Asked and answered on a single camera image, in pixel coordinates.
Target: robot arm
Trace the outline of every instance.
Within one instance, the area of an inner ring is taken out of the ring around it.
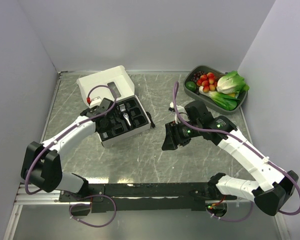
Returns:
[[[255,202],[266,214],[274,216],[290,198],[295,187],[281,172],[272,167],[268,158],[263,156],[225,116],[214,118],[206,106],[193,101],[185,106],[189,122],[202,129],[222,130],[238,137],[242,142],[218,132],[198,132],[183,123],[169,122],[165,125],[166,138],[162,150],[175,150],[178,146],[187,145],[191,138],[202,136],[233,156],[255,179],[243,180],[218,173],[209,181],[223,195],[233,195]],[[248,144],[255,152],[244,145]],[[288,174],[296,182],[298,175],[293,171]]]
[[[104,113],[113,101],[104,98],[100,106],[84,110],[80,116],[56,136],[42,142],[32,142],[28,145],[21,170],[21,177],[26,179],[28,171],[35,158],[52,142],[30,173],[29,182],[47,193],[53,190],[64,190],[86,196],[89,193],[88,181],[74,173],[62,171],[61,159],[83,139],[95,132],[107,130],[108,119],[105,116],[95,116]]]

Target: white wall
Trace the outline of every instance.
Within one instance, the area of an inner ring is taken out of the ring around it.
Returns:
[[[274,3],[239,73],[250,85],[244,113],[253,143],[300,178],[300,0]],[[284,210],[298,206],[295,192]],[[285,219],[292,239],[300,240],[300,214]]]
[[[0,0],[0,240],[26,147],[40,140],[57,76],[17,0]]]
[[[231,71],[275,0],[18,1],[58,71]]]

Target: bok choy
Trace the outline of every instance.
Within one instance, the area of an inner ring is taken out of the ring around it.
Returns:
[[[231,71],[219,79],[216,90],[223,94],[241,93],[248,91],[249,86],[237,71]]]
[[[223,108],[228,111],[232,111],[233,109],[235,109],[237,107],[237,102],[240,101],[235,97],[229,96],[221,92],[204,92],[203,86],[199,88],[199,93],[211,98],[220,108]]]

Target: red tomato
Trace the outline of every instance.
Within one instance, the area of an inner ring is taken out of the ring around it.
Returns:
[[[205,81],[205,80],[207,80],[207,79],[208,79],[208,77],[207,77],[207,75],[206,75],[206,74],[203,74],[203,75],[201,75],[200,79],[202,79],[203,81]]]
[[[201,86],[202,82],[203,82],[203,80],[200,78],[200,79],[198,79],[198,81],[196,81],[196,85],[197,86]]]
[[[203,82],[202,82],[202,86],[204,86],[204,87],[205,87],[205,86],[209,86],[209,81],[208,81],[208,80],[203,81]]]
[[[208,77],[208,79],[215,79],[215,75],[212,72],[209,72],[206,76]]]
[[[214,83],[215,83],[215,79],[212,78],[212,77],[210,77],[210,78],[209,78],[209,84],[214,84]]]

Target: white box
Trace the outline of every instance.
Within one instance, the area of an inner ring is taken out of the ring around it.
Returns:
[[[89,96],[91,99],[91,104],[89,105],[87,103],[88,93],[92,88],[98,85],[106,85],[111,87],[115,92],[119,92],[120,96],[119,97],[117,96],[116,99],[117,103],[129,99],[131,97],[134,97],[139,103],[139,105],[141,106],[141,110],[145,116],[147,123],[143,126],[137,127],[126,133],[120,134],[116,137],[104,141],[102,141],[101,136],[98,133],[101,144],[105,148],[111,147],[113,144],[117,143],[118,141],[129,138],[133,135],[139,134],[151,128],[151,121],[144,107],[142,106],[140,100],[135,95],[135,85],[122,65],[107,69],[105,71],[94,73],[89,76],[81,77],[76,81],[76,83],[80,88],[80,92],[84,103],[89,108],[92,108],[94,106],[99,106],[103,98],[107,98],[112,101],[114,100],[114,96],[112,95],[110,90],[105,89],[104,87],[99,87],[94,89],[91,92]]]

